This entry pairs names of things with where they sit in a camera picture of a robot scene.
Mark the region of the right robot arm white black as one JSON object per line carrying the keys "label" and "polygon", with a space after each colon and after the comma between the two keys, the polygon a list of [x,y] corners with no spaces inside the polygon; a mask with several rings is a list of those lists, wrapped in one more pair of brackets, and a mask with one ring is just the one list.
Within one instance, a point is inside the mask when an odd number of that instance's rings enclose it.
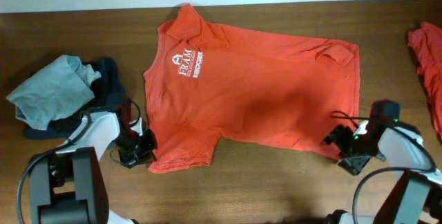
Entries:
{"label": "right robot arm white black", "polygon": [[[356,176],[371,158],[388,163],[359,182],[352,209],[338,209],[326,223],[418,223],[421,212],[441,219],[441,171],[423,146],[419,132],[398,119],[365,118],[355,131],[337,126],[326,138],[340,150],[339,166]],[[373,177],[393,172],[396,184],[374,216],[359,215],[358,199],[363,186]]]}

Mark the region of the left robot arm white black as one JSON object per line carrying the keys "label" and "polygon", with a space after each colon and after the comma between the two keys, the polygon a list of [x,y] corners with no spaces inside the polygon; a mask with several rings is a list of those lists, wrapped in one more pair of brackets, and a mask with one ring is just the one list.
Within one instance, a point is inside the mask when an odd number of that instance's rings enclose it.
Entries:
{"label": "left robot arm white black", "polygon": [[136,224],[109,207],[99,161],[116,147],[117,164],[130,169],[156,160],[157,143],[142,117],[133,120],[139,106],[125,94],[109,95],[104,105],[86,109],[76,130],[58,147],[34,155],[17,187],[17,218],[24,223],[22,192],[30,190],[32,223]]}

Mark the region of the red t-shirt with logo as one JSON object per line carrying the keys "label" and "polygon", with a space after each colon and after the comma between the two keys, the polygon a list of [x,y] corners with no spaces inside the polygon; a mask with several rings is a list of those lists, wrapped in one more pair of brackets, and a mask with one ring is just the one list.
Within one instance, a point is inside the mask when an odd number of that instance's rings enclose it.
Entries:
{"label": "red t-shirt with logo", "polygon": [[189,4],[157,33],[144,73],[151,172],[208,166],[220,138],[338,159],[324,139],[332,112],[358,114],[358,45],[215,24]]}

